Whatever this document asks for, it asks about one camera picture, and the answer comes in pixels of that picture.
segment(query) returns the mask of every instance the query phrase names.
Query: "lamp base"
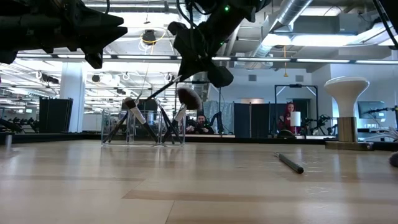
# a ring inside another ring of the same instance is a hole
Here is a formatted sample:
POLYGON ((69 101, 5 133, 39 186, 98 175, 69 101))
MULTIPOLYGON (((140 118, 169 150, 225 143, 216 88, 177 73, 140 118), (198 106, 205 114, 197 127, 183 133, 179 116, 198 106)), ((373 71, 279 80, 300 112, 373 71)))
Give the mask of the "lamp base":
POLYGON ((358 142, 356 118, 337 118, 338 140, 340 142, 358 142))
POLYGON ((337 149, 337 150, 354 150, 354 151, 374 151, 373 143, 371 142, 340 142, 331 141, 326 142, 326 149, 337 149))

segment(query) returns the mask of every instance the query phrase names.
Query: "floor board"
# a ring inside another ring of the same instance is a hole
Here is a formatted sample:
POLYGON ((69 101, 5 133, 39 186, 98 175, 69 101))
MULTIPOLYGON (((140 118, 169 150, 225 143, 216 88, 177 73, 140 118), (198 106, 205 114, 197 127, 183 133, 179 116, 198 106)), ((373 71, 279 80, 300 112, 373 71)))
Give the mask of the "floor board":
POLYGON ((398 223, 389 155, 269 144, 2 147, 0 224, 398 223))

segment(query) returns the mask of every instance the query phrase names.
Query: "person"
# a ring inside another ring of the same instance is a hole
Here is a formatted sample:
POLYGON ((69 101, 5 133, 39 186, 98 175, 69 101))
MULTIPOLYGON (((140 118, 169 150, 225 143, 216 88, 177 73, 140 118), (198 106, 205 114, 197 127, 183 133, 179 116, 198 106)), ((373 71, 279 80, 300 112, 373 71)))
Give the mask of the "person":
POLYGON ((199 115, 195 126, 189 125, 186 134, 214 134, 213 128, 207 122, 205 115, 199 115))
MULTIPOLYGON (((279 116, 279 129, 288 130, 292 133, 295 132, 295 128, 290 125, 290 113, 295 111, 294 104, 292 102, 286 104, 285 113, 283 116, 279 116)), ((296 127, 296 132, 299 132, 300 127, 296 127)))

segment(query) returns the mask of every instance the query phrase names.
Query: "clear acrylic holder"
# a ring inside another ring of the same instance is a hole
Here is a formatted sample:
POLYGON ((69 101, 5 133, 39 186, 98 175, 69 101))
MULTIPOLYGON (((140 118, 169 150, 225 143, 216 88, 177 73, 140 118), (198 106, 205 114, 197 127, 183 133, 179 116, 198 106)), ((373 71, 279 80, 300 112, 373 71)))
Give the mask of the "clear acrylic holder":
POLYGON ((173 145, 179 146, 185 144, 185 116, 175 127, 178 137, 172 131, 171 137, 164 141, 165 133, 167 132, 166 122, 160 111, 141 111, 147 124, 153 130, 157 141, 147 132, 144 126, 136 119, 130 110, 121 110, 119 112, 110 112, 103 110, 102 125, 101 125, 101 142, 103 145, 173 145), (115 127, 120 123, 120 120, 127 115, 119 130, 110 138, 110 134, 115 127))

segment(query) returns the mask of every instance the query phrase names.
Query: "fluffy brush head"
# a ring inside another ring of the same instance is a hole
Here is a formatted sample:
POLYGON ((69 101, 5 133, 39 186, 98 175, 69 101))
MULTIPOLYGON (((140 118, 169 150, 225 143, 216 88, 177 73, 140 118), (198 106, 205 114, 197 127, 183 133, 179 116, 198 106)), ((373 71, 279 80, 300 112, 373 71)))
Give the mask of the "fluffy brush head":
POLYGON ((201 99, 198 93, 191 88, 181 87, 177 90, 180 103, 187 106, 188 110, 201 110, 201 99))
POLYGON ((394 167, 398 167, 398 152, 395 152, 390 157, 390 164, 394 167))
POLYGON ((126 99, 123 100, 123 103, 124 103, 129 109, 135 108, 135 107, 137 106, 137 105, 136 105, 136 102, 134 102, 134 100, 133 100, 131 97, 126 97, 126 99))

